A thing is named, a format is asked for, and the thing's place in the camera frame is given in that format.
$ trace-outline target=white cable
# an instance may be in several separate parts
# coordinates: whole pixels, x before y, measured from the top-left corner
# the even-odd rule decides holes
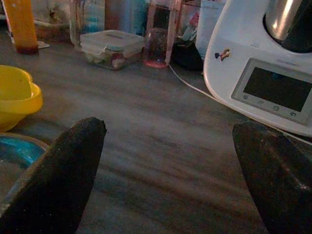
[[[215,100],[216,102],[218,102],[218,103],[220,103],[220,104],[223,104],[223,103],[221,103],[220,101],[218,101],[217,99],[215,99],[212,95],[210,95],[210,94],[208,94],[208,93],[206,93],[206,92],[204,92],[204,91],[202,91],[202,90],[200,90],[200,89],[198,89],[198,88],[192,86],[190,83],[186,82],[184,79],[182,79],[182,78],[176,73],[176,71],[173,69],[173,67],[172,67],[171,65],[169,65],[169,67],[170,67],[170,69],[172,70],[172,72],[174,73],[174,75],[175,75],[180,81],[182,81],[184,84],[186,84],[187,86],[191,87],[192,89],[195,89],[196,91],[200,92],[201,94],[206,95],[207,97],[211,98],[212,100]],[[273,126],[271,126],[271,125],[269,125],[269,124],[263,123],[263,122],[261,122],[261,121],[259,121],[259,120],[254,119],[254,118],[251,118],[251,119],[253,119],[253,120],[255,120],[255,121],[259,122],[259,123],[262,123],[262,124],[264,124],[264,125],[266,125],[266,126],[268,126],[268,127],[270,127],[270,128],[273,128],[273,129],[279,131],[279,132],[282,133],[284,136],[292,137],[292,138],[294,138],[294,139],[296,139],[296,140],[299,140],[299,141],[301,141],[301,142],[303,142],[303,143],[305,143],[305,144],[308,144],[308,145],[312,146],[312,143],[309,142],[309,141],[306,141],[306,140],[304,140],[304,139],[301,139],[301,138],[299,138],[299,137],[297,137],[297,136],[295,136],[295,135],[293,135],[293,134],[287,133],[287,132],[285,132],[285,131],[283,131],[283,130],[281,130],[281,129],[279,129],[279,128],[273,127]]]

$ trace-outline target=kitchen counter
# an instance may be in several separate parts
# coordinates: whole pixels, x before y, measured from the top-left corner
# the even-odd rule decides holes
[[[51,143],[81,118],[106,123],[77,234],[267,234],[232,139],[246,117],[190,89],[170,69],[138,62],[109,71],[62,43],[20,55],[4,28],[0,51],[0,64],[28,71],[44,98],[12,132]],[[205,89],[201,75],[177,69]]]

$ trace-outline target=container lid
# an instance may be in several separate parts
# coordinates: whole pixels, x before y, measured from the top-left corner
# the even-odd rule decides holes
[[[143,47],[144,37],[126,33],[118,30],[106,30],[96,33],[80,35],[81,43],[97,48],[100,51],[105,49],[122,52],[129,47]]]

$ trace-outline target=orange bottle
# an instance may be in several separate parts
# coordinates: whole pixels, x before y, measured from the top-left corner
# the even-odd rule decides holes
[[[16,51],[29,55],[38,53],[31,0],[3,0],[3,3]]]

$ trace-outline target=yellow bowl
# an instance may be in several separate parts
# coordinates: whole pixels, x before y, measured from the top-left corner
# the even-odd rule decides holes
[[[41,89],[31,75],[17,67],[0,65],[0,132],[15,127],[42,107]]]

